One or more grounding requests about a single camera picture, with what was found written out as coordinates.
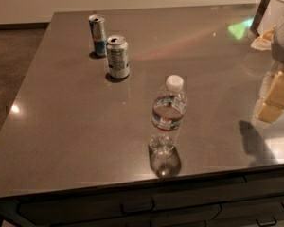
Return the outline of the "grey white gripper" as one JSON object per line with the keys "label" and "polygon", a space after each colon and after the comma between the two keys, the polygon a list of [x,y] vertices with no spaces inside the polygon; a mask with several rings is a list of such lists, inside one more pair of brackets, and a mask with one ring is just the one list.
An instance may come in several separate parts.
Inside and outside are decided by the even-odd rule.
{"label": "grey white gripper", "polygon": [[[284,14],[278,20],[272,38],[272,56],[284,64]],[[272,124],[284,114],[284,67],[267,73],[263,80],[259,100],[255,105],[255,119]]]}

